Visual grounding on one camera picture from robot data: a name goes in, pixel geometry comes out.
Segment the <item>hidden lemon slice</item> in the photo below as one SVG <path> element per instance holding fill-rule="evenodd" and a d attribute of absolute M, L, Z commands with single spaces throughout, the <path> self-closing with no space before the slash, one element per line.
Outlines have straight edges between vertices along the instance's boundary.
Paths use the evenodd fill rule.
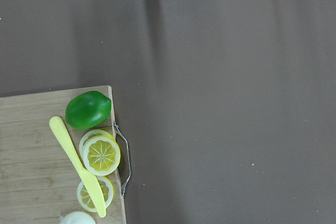
<path fill-rule="evenodd" d="M 112 134 L 110 134 L 109 132 L 105 131 L 105 130 L 100 130 L 100 129 L 95 129 L 95 130 L 91 130 L 89 132 L 87 132 L 80 140 L 79 142 L 79 152 L 80 155 L 82 155 L 83 153 L 83 149 L 84 149 L 84 145 L 86 144 L 86 142 L 95 137 L 95 136 L 105 136 L 110 138 L 111 140 L 115 141 L 115 138 L 113 137 Z"/>

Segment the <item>white garlic bulb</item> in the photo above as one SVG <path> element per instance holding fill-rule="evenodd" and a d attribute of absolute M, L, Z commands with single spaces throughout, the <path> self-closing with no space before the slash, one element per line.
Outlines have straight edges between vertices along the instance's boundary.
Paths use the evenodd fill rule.
<path fill-rule="evenodd" d="M 95 220 L 83 211 L 74 211 L 59 217 L 59 224 L 96 224 Z"/>

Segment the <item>lower lemon slice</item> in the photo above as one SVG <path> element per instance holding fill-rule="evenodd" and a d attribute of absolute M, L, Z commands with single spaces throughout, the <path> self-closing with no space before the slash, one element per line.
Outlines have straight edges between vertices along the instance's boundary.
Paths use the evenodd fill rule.
<path fill-rule="evenodd" d="M 105 176 L 98 176 L 100 188 L 102 190 L 105 206 L 108 208 L 113 200 L 114 187 L 112 182 Z M 97 212 L 96 207 L 91 200 L 89 193 L 87 192 L 83 182 L 80 182 L 77 187 L 77 200 L 82 208 L 89 212 Z"/>

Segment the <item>green lime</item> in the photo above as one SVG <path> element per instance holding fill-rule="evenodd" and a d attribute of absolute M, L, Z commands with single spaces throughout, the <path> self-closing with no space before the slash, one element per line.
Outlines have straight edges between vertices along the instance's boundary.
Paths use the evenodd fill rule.
<path fill-rule="evenodd" d="M 87 130 L 105 121 L 112 101 L 99 91 L 88 91 L 73 98 L 65 110 L 67 124 L 76 130 Z"/>

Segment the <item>wooden cutting board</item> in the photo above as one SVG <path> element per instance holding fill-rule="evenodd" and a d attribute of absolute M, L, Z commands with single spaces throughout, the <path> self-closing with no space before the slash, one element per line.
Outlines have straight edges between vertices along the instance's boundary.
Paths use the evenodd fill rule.
<path fill-rule="evenodd" d="M 1 98 L 1 223 L 58 223 L 74 211 L 80 183 L 49 120 L 87 88 Z"/>

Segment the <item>upper lemon slice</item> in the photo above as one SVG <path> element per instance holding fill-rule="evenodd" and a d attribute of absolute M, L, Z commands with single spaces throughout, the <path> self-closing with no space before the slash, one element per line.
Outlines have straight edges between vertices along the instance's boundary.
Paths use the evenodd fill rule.
<path fill-rule="evenodd" d="M 118 168 L 121 152 L 116 141 L 97 135 L 83 145 L 81 158 L 89 172 L 97 176 L 107 176 Z"/>

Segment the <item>yellow plastic knife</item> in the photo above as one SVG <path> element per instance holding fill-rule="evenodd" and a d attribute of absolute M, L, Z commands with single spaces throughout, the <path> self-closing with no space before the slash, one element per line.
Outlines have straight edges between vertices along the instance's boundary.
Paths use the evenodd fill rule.
<path fill-rule="evenodd" d="M 105 217 L 107 215 L 106 204 L 98 179 L 94 174 L 84 168 L 63 120 L 58 116 L 53 116 L 49 120 L 49 127 L 73 164 L 96 208 L 99 217 Z"/>

